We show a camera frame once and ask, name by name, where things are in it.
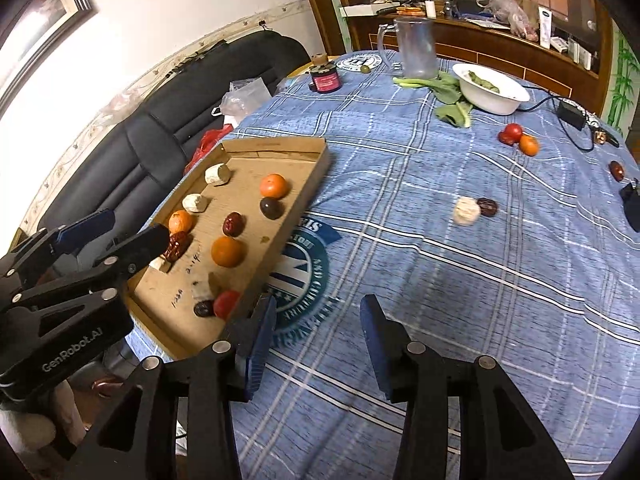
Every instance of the cardboard box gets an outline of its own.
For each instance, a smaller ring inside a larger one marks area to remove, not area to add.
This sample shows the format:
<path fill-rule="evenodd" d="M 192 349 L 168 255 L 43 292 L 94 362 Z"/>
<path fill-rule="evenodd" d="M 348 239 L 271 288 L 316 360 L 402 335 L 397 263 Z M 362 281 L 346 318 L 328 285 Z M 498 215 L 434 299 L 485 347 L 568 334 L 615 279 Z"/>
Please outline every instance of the cardboard box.
<path fill-rule="evenodd" d="M 224 186 L 206 184 L 204 173 L 224 162 L 232 170 Z M 203 213 L 194 214 L 193 237 L 187 251 L 168 273 L 147 267 L 129 280 L 127 306 L 158 345 L 175 359 L 196 354 L 218 338 L 225 322 L 217 317 L 197 317 L 191 283 L 213 273 L 222 289 L 232 288 L 241 297 L 232 313 L 246 316 L 290 233 L 305 211 L 329 167 L 324 139 L 310 137 L 257 137 L 223 141 L 184 179 L 158 210 L 153 221 L 167 225 L 171 214 L 182 208 L 189 193 L 209 199 Z M 279 173 L 290 191 L 282 199 L 283 216 L 269 220 L 260 212 L 259 184 L 264 176 Z M 223 236 L 222 222 L 237 211 L 246 221 L 237 238 L 245 244 L 245 259 L 235 268 L 217 266 L 210 255 L 212 242 Z"/>

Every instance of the red jar label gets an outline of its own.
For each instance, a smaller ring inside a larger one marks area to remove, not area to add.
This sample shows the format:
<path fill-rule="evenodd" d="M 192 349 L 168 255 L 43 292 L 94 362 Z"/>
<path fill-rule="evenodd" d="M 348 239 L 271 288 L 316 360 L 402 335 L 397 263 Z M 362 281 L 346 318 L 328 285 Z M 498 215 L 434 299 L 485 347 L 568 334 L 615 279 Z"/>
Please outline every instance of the red jar label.
<path fill-rule="evenodd" d="M 329 75 L 316 75 L 313 76 L 313 80 L 319 92 L 336 90 L 340 88 L 340 79 L 338 78 L 337 73 Z"/>

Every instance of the leather couch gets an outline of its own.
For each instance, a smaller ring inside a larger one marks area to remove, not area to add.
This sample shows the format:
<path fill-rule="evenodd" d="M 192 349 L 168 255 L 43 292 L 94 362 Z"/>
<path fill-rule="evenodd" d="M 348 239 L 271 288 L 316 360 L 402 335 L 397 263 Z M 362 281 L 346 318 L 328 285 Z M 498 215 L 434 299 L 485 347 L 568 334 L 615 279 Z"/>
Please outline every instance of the leather couch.
<path fill-rule="evenodd" d="M 281 79 L 308 62 L 296 40 L 264 30 L 221 41 L 181 69 L 107 134 L 42 216 L 38 228 L 51 229 L 101 208 L 115 211 L 114 228 L 76 258 L 61 259 L 56 270 L 89 268 L 104 250 L 142 227 L 180 181 L 203 134 L 223 126 L 211 111 L 229 82 L 261 77 L 273 95 Z"/>

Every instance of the red cherry tomato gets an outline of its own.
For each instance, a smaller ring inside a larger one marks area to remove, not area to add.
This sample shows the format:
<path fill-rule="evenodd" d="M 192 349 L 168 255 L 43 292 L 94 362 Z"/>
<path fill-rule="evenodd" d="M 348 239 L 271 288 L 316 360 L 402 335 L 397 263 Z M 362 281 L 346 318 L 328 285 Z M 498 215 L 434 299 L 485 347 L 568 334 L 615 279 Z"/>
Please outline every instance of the red cherry tomato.
<path fill-rule="evenodd" d="M 213 313 L 216 317 L 226 321 L 226 318 L 236 306 L 239 297 L 240 293 L 236 290 L 225 290 L 221 292 L 213 302 Z"/>
<path fill-rule="evenodd" d="M 504 127 L 504 132 L 515 142 L 520 142 L 520 137 L 522 136 L 522 126 L 516 123 L 507 124 Z"/>

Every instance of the tablecloth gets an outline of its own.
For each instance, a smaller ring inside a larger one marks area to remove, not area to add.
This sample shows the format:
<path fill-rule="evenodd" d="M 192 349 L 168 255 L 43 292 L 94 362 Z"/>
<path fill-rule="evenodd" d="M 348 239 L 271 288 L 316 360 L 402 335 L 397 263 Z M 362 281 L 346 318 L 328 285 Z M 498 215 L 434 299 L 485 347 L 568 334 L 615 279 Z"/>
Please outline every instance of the tablecloth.
<path fill-rule="evenodd" d="M 618 195 L 640 177 L 630 153 L 579 152 L 551 103 L 509 117 L 475 109 L 471 128 L 454 128 L 434 116 L 431 91 L 393 85 L 383 66 L 339 73 L 331 94 L 300 76 L 230 136 L 324 137 L 332 155 L 266 284 L 274 347 L 254 400 L 233 405 L 243 477 L 392 477 L 404 406 L 379 391 L 362 336 L 359 303 L 373 293 L 442 355 L 498 359 L 574 475 L 597 478 L 640 413 L 640 235 Z M 546 96 L 529 92 L 530 105 Z M 537 156 L 496 140 L 514 121 L 538 138 Z M 460 196 L 491 198 L 498 214 L 456 225 Z M 127 341 L 170 360 L 140 327 Z M 454 402 L 449 415 L 456 478 Z"/>

